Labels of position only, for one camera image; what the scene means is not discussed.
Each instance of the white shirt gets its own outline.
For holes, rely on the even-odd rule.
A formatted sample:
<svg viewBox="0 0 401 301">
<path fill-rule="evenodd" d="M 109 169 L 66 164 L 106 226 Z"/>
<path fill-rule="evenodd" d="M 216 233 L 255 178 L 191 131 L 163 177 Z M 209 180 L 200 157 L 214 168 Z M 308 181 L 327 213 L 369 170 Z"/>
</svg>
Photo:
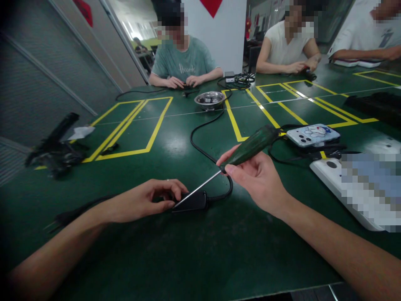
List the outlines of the white shirt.
<svg viewBox="0 0 401 301">
<path fill-rule="evenodd" d="M 375 50 L 400 43 L 400 21 L 375 21 L 370 13 L 350 23 L 337 36 L 328 56 L 342 49 Z"/>
<path fill-rule="evenodd" d="M 287 44 L 284 21 L 278 22 L 265 35 L 272 44 L 267 61 L 275 65 L 290 65 L 299 61 L 305 44 L 311 39 L 310 35 L 313 36 L 313 33 L 309 33 L 308 35 L 302 32 Z"/>
</svg>

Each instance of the cartoon phone case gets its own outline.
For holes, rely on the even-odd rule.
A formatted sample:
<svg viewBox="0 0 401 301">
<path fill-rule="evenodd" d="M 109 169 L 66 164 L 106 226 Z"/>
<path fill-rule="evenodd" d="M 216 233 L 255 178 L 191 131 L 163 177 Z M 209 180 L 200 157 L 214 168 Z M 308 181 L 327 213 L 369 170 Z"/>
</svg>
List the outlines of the cartoon phone case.
<svg viewBox="0 0 401 301">
<path fill-rule="evenodd" d="M 340 137 L 340 134 L 321 123 L 303 128 L 289 130 L 287 137 L 299 147 L 331 141 Z"/>
</svg>

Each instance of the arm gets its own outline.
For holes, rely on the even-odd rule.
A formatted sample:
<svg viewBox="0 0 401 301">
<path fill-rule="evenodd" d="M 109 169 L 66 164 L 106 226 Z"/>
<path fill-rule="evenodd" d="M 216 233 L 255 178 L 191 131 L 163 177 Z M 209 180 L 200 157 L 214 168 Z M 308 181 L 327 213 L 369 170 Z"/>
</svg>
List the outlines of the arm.
<svg viewBox="0 0 401 301">
<path fill-rule="evenodd" d="M 277 217 L 314 248 L 363 300 L 399 300 L 401 261 L 290 198 Z"/>
<path fill-rule="evenodd" d="M 186 84 L 187 86 L 192 86 L 193 88 L 195 88 L 196 86 L 199 86 L 204 82 L 209 82 L 222 76 L 223 76 L 223 70 L 220 67 L 217 67 L 212 71 L 210 71 L 209 73 L 198 77 L 195 75 L 189 76 L 186 80 Z"/>
<path fill-rule="evenodd" d="M 256 72 L 265 74 L 275 73 L 298 73 L 304 67 L 304 62 L 296 62 L 291 65 L 275 65 L 267 62 L 270 54 L 272 44 L 270 39 L 265 37 L 263 40 L 262 48 L 256 63 Z"/>
<path fill-rule="evenodd" d="M 376 50 L 351 50 L 341 49 L 336 51 L 333 59 L 388 59 L 395 60 L 401 56 L 401 46 L 390 47 L 388 49 Z"/>
<path fill-rule="evenodd" d="M 237 146 L 223 154 L 219 166 Z M 283 220 L 310 244 L 365 300 L 399 300 L 401 261 L 293 198 L 263 152 L 227 173 L 264 211 Z"/>
<path fill-rule="evenodd" d="M 109 223 L 132 222 L 172 208 L 173 201 L 152 203 L 154 196 L 170 192 L 179 200 L 188 190 L 178 180 L 149 180 L 88 210 L 11 271 L 16 293 L 23 300 L 49 299 Z"/>
<path fill-rule="evenodd" d="M 156 87 L 168 87 L 176 89 L 177 87 L 184 88 L 184 83 L 176 77 L 170 77 L 169 79 L 162 79 L 154 73 L 149 76 L 149 84 Z"/>
<path fill-rule="evenodd" d="M 305 62 L 310 70 L 313 72 L 317 68 L 317 64 L 322 59 L 322 55 L 317 47 L 316 40 L 314 38 L 310 39 L 304 46 L 304 53 L 308 60 Z"/>
</svg>

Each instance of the green t-shirt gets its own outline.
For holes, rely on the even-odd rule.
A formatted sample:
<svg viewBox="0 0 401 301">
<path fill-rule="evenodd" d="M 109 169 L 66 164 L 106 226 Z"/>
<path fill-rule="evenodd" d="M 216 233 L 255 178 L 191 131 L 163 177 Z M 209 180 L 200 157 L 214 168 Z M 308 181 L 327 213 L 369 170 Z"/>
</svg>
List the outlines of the green t-shirt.
<svg viewBox="0 0 401 301">
<path fill-rule="evenodd" d="M 172 41 L 163 41 L 157 49 L 152 73 L 164 79 L 177 77 L 185 82 L 191 75 L 200 76 L 216 67 L 206 45 L 191 36 L 185 52 L 179 51 Z"/>
</svg>

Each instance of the chair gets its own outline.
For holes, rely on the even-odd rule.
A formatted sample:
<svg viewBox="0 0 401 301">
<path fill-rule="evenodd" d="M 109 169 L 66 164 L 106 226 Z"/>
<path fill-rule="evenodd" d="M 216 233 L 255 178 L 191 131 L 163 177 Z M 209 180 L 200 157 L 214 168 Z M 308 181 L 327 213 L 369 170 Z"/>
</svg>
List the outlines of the chair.
<svg viewBox="0 0 401 301">
<path fill-rule="evenodd" d="M 255 46 L 249 48 L 249 66 L 248 66 L 248 73 L 255 73 L 256 72 L 256 63 L 258 61 L 260 50 L 262 46 Z"/>
</svg>

